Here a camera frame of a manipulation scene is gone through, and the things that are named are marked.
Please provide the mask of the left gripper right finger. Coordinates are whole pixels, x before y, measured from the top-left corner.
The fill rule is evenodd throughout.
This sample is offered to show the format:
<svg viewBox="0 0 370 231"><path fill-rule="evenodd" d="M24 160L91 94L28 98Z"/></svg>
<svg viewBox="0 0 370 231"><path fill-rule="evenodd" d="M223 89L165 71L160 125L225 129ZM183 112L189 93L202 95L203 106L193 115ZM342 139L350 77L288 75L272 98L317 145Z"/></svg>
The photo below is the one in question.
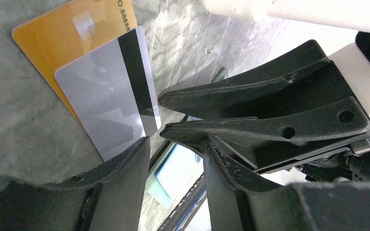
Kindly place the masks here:
<svg viewBox="0 0 370 231"><path fill-rule="evenodd" d="M370 183L293 183L254 173L205 141L214 231L370 231Z"/></svg>

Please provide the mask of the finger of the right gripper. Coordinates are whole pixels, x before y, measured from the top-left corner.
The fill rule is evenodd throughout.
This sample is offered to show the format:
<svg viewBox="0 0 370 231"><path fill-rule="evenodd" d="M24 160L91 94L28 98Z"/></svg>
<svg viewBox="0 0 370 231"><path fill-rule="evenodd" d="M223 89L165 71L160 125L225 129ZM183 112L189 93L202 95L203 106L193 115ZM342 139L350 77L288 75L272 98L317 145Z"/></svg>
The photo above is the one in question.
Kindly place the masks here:
<svg viewBox="0 0 370 231"><path fill-rule="evenodd" d="M370 137L370 118L354 97L292 115L170 123L161 137L202 153L210 141L257 173L299 165Z"/></svg>
<svg viewBox="0 0 370 231"><path fill-rule="evenodd" d="M212 120L237 117L260 102L330 63L315 40L261 66L221 81L159 96L161 106L189 116Z"/></svg>

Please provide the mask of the green card holder wallet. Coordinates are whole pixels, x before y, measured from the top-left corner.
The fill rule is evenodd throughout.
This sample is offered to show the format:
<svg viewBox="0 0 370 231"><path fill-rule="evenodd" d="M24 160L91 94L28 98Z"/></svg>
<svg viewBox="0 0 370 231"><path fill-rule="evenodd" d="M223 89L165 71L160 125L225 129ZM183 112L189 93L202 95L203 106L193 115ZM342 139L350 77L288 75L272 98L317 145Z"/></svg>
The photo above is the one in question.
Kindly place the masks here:
<svg viewBox="0 0 370 231"><path fill-rule="evenodd" d="M169 208L201 162L195 152L165 140L151 158L146 192L163 208Z"/></svg>

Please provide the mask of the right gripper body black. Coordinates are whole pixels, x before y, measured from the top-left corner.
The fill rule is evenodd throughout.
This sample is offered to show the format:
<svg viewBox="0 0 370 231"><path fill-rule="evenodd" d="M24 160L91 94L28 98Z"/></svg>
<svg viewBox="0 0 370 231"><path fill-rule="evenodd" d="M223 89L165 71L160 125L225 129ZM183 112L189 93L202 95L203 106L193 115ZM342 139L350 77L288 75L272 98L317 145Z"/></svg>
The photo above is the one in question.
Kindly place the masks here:
<svg viewBox="0 0 370 231"><path fill-rule="evenodd" d="M309 181L370 181L370 122L335 63L276 87L273 67L240 74L259 84L244 116L284 121L280 141L223 141L223 152L257 174L299 168Z"/></svg>

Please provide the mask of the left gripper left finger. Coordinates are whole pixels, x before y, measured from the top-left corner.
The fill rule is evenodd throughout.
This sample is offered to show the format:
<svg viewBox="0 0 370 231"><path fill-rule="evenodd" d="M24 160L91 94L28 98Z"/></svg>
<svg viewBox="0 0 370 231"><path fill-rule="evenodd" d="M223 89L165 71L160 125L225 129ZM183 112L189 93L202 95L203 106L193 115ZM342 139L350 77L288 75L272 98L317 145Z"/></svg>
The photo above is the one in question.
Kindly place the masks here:
<svg viewBox="0 0 370 231"><path fill-rule="evenodd" d="M0 176L0 231L135 231L150 140L142 137L97 167L59 183Z"/></svg>

